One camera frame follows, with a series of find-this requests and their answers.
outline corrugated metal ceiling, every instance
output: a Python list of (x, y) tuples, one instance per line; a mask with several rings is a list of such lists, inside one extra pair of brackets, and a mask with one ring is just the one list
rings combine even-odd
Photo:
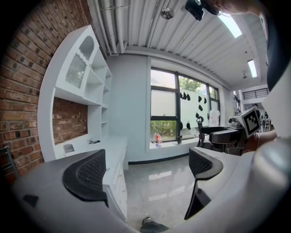
[[(247, 14), (240, 22), (236, 17), (237, 24), (246, 24), (251, 35), (241, 28), (243, 34), (234, 38), (223, 22), (208, 12), (203, 20), (195, 20), (184, 9), (185, 3), (186, 0), (99, 0), (97, 5), (111, 50), (122, 37), (124, 44), (129, 46), (153, 48), (186, 58), (232, 87), (266, 82), (266, 39), (258, 18)], [(160, 16), (165, 7), (175, 13), (170, 20)], [(106, 11), (110, 11), (112, 32)], [(251, 59), (259, 69), (258, 78), (251, 77), (247, 64)]]

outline white cabinet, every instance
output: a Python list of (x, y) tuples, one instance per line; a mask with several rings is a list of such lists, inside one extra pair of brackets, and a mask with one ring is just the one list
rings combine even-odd
[(40, 89), (37, 121), (45, 162), (59, 156), (52, 126), (54, 97), (88, 105), (88, 138), (101, 141), (109, 132), (111, 80), (92, 27), (71, 32), (52, 57)]
[[(37, 122), (44, 161), (105, 149), (103, 191), (109, 209), (126, 221), (127, 190), (123, 164), (127, 141), (109, 134), (109, 101), (112, 74), (101, 54), (92, 27), (71, 32), (61, 43), (40, 89)], [(54, 97), (88, 105), (88, 134), (55, 145), (52, 126)], [(90, 139), (100, 140), (89, 144)]]
[(111, 182), (107, 184), (103, 182), (103, 191), (107, 194), (109, 209), (111, 209), (118, 217), (126, 221), (127, 189), (122, 164), (123, 159), (120, 159)]

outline glossy floor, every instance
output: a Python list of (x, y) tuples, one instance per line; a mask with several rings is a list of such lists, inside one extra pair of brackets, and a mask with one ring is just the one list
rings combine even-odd
[(127, 223), (139, 230), (144, 217), (171, 228), (182, 224), (188, 209), (194, 177), (189, 157), (165, 162), (130, 165), (125, 172)]

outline brick wall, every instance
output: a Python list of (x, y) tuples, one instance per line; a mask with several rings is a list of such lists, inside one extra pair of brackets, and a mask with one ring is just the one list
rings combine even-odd
[(54, 99), (53, 132), (55, 144), (87, 134), (88, 106)]
[[(46, 68), (64, 38), (91, 23), (85, 0), (40, 2), (15, 31), (0, 67), (0, 147), (8, 145), (20, 175), (43, 163), (37, 104)], [(86, 106), (55, 98), (55, 143), (87, 133)], [(0, 156), (0, 165), (7, 161)], [(11, 170), (6, 180), (15, 180)]]

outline green foliage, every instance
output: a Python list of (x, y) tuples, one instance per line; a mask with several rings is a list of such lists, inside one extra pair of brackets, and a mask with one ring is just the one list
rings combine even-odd
[(196, 82), (189, 78), (179, 77), (180, 89), (197, 92), (197, 88), (202, 86), (202, 83)]
[(213, 88), (209, 88), (209, 91), (210, 91), (210, 97), (213, 98), (213, 99), (216, 99), (215, 97), (215, 90)]
[(162, 140), (175, 139), (176, 121), (151, 121), (151, 141), (155, 140), (155, 135), (160, 134)]

